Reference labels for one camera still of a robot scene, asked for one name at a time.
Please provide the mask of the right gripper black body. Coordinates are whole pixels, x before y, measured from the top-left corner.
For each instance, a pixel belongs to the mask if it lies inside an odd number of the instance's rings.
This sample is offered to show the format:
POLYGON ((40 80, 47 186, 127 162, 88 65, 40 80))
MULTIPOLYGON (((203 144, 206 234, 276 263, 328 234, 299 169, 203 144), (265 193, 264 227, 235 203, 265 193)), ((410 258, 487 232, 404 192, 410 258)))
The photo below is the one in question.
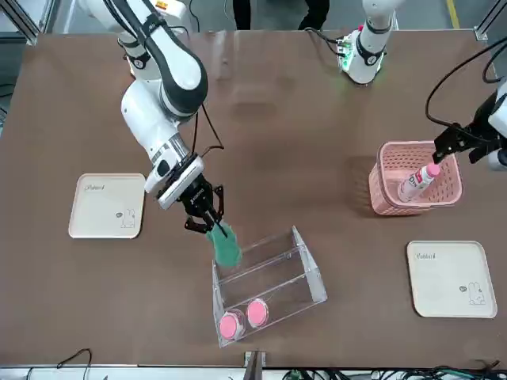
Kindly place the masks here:
POLYGON ((213 209, 212 185, 204 177, 197 177, 181 194, 181 202, 187 215, 203 218, 213 209))

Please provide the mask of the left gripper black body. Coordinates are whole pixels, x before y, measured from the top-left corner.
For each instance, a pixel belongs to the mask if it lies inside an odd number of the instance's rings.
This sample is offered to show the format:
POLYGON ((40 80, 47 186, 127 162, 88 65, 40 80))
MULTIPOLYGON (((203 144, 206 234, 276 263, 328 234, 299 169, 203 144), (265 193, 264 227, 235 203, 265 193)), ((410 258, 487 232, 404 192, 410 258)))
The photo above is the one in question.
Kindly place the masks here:
POLYGON ((481 139, 476 148, 483 153, 490 153, 501 147, 501 137, 488 121, 495 109, 496 99, 497 93, 492 93, 477 109, 469 125, 471 133, 481 139))

